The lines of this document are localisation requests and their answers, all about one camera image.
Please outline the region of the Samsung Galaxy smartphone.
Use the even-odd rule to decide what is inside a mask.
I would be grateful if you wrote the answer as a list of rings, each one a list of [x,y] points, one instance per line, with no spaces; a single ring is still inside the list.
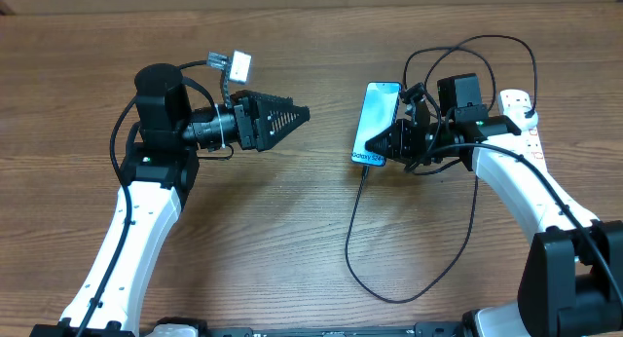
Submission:
[[[365,91],[351,151],[351,161],[368,167],[383,167],[385,157],[366,149],[365,144],[393,123],[402,87],[398,82],[370,82]]]

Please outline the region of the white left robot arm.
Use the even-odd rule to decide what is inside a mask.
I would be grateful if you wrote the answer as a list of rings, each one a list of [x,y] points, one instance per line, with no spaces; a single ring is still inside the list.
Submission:
[[[144,297],[165,239],[194,186],[199,150],[237,144],[270,150],[311,117],[290,97],[243,90],[225,103],[192,109],[188,89],[209,92],[182,73],[157,63],[135,76],[128,103],[139,120],[126,154],[112,162],[120,182],[109,230],[91,270],[56,324],[37,324],[34,336],[136,336]]]

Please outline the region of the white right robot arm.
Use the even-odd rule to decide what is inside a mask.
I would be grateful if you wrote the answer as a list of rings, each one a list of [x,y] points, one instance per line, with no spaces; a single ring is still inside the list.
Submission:
[[[547,170],[529,96],[483,103],[474,74],[441,79],[437,96],[396,82],[366,89],[351,158],[381,167],[451,159],[500,197],[530,244],[516,300],[420,323],[420,336],[590,336],[622,327],[622,225],[603,222]]]

